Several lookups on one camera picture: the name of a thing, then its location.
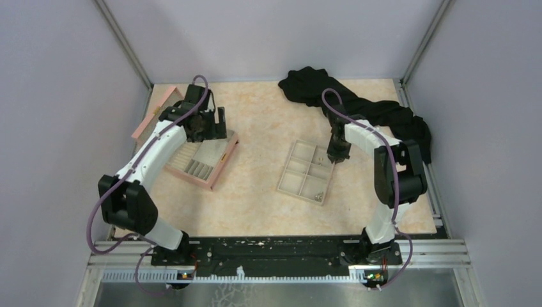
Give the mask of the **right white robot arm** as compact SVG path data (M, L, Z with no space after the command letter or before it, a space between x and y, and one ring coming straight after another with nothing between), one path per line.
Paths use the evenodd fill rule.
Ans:
M355 145L374 162L374 188L379 204L362 231L360 256L369 264L377 263L394 240L398 223L428 189L419 145L382 134L367 120L327 115L331 137L327 155L336 164L350 158Z

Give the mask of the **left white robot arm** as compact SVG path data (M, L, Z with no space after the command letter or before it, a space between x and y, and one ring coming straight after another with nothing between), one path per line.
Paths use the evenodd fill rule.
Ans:
M98 182L100 199L95 212L105 223L131 231L145 241L167 249L177 265L190 260L189 235L159 216L150 196L159 173L185 143L224 139L225 110L217 107L208 86L190 84L185 96L161 110L148 139L134 157L114 175Z

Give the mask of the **beige divided tray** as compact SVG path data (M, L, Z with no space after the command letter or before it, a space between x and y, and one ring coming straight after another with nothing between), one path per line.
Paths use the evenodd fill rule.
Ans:
M324 146L298 139L290 150L277 190L322 206L333 170L334 164L329 160Z

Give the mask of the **pink jewelry box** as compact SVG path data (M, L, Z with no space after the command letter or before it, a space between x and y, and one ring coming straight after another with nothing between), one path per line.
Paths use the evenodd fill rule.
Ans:
M151 94L147 115L132 134L137 149L151 138L159 114L183 98L184 94L176 86L168 86ZM224 139L204 140L201 143L188 141L177 146L159 170L211 191L238 141L238 134L230 129L226 131Z

